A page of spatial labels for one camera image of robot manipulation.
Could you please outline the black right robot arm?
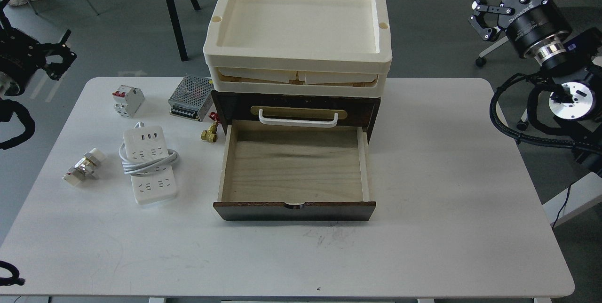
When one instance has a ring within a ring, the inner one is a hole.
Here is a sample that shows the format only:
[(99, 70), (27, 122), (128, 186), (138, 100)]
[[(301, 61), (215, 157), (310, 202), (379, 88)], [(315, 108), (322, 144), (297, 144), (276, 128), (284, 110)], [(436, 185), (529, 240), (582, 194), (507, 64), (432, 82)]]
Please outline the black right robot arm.
[[(492, 124), (518, 144), (570, 149), (576, 162), (600, 175), (601, 128), (589, 131), (581, 122), (601, 122), (601, 67), (593, 63), (601, 32), (591, 28), (568, 39), (572, 28), (553, 0), (501, 0), (497, 6), (474, 0), (472, 8), (469, 24), (484, 41), (504, 32), (520, 58), (534, 58), (540, 66), (533, 74), (514, 74), (496, 89), (489, 107)], [(525, 107), (527, 123), (546, 138), (516, 131), (498, 117), (499, 97), (523, 80), (534, 86)]]

